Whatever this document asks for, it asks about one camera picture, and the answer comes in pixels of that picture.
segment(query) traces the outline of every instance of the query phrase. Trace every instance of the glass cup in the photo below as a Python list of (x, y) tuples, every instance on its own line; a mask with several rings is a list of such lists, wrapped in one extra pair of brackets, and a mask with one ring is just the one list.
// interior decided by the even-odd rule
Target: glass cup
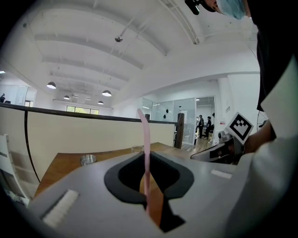
[(131, 147), (131, 152), (142, 152), (144, 151), (144, 146), (142, 145), (134, 145), (133, 147)]

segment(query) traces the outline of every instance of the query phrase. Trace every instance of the chair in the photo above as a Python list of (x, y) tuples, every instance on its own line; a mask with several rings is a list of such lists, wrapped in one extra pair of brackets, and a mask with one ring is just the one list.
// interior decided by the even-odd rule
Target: chair
[(14, 167), (8, 145), (8, 135), (0, 135), (0, 183), (6, 194), (13, 200), (28, 205), (30, 199), (24, 193)]

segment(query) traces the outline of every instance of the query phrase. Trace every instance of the pink straw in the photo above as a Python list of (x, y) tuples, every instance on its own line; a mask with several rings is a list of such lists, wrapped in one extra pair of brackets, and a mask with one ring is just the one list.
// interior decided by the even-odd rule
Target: pink straw
[(149, 123), (145, 116), (143, 115), (140, 108), (137, 110), (139, 117), (143, 124), (144, 130), (144, 152), (145, 152), (145, 195), (147, 197), (147, 207), (146, 212), (150, 215), (150, 129)]

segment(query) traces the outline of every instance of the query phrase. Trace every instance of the wooden post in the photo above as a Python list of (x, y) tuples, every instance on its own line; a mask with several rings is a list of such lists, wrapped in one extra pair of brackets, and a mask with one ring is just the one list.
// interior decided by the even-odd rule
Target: wooden post
[(178, 125), (176, 127), (177, 129), (177, 135), (174, 147), (181, 149), (182, 146), (182, 140), (183, 140), (183, 129), (184, 129), (184, 113), (178, 113)]

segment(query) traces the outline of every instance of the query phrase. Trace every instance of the blue surgical mask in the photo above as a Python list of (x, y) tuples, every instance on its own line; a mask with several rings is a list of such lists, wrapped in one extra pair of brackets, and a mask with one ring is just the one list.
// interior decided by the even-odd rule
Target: blue surgical mask
[(245, 5), (243, 0), (217, 0), (219, 10), (227, 15), (238, 20), (246, 15)]

